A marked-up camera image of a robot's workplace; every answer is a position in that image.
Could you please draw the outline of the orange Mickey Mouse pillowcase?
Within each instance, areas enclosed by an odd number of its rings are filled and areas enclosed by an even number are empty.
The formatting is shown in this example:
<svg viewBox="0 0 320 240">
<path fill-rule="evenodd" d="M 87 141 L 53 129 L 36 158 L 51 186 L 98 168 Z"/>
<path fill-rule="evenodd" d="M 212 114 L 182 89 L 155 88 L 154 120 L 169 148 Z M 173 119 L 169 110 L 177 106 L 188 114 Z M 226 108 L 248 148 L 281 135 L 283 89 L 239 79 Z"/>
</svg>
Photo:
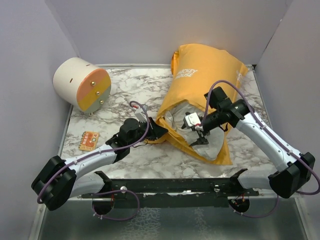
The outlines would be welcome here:
<svg viewBox="0 0 320 240">
<path fill-rule="evenodd" d="M 210 131 L 208 144 L 195 145 L 198 134 L 183 129 L 183 118 L 187 112 L 212 113 L 206 108 L 205 94 L 213 84 L 222 87 L 226 95 L 235 101 L 243 77 L 248 73 L 246 65 L 226 50 L 200 43 L 189 43 L 178 47 L 171 59 L 173 80 L 158 110 L 155 122 L 168 132 L 155 143 L 169 142 L 186 154 L 214 165 L 231 165 L 227 143 L 228 131 L 217 127 Z"/>
</svg>

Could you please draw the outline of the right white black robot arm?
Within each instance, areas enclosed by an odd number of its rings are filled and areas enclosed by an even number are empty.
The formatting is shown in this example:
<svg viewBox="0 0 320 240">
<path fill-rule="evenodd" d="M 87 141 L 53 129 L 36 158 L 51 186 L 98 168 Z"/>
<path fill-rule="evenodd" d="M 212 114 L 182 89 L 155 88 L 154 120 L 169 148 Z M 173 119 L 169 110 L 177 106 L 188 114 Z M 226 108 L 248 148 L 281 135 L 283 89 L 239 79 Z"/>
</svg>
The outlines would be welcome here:
<svg viewBox="0 0 320 240">
<path fill-rule="evenodd" d="M 281 139 L 253 111 L 244 99 L 232 102 L 221 87 L 205 94 L 208 104 L 215 111 L 206 117 L 197 113 L 185 114 L 183 128 L 196 131 L 198 139 L 193 145 L 207 145 L 206 135 L 222 125 L 231 126 L 250 138 L 271 160 L 275 169 L 271 171 L 250 171 L 242 169 L 230 178 L 230 191 L 240 196 L 247 189 L 266 189 L 288 199 L 311 178 L 315 157 L 302 154 Z"/>
</svg>

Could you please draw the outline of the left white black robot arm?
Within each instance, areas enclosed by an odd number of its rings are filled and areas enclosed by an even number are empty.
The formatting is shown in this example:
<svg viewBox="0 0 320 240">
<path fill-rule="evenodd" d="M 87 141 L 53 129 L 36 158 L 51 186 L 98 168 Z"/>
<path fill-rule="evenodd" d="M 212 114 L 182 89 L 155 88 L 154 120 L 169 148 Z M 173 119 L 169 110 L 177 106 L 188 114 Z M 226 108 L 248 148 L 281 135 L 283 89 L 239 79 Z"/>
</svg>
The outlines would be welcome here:
<svg viewBox="0 0 320 240">
<path fill-rule="evenodd" d="M 118 133 L 97 149 L 66 159 L 58 155 L 51 157 L 31 184 L 37 194 L 37 203 L 53 211 L 76 195 L 95 193 L 101 198 L 106 197 L 111 186 L 99 174 L 89 177 L 90 184 L 81 183 L 80 179 L 100 167 L 122 160 L 134 145 L 158 140 L 167 132 L 151 117 L 146 122 L 128 118 Z"/>
</svg>

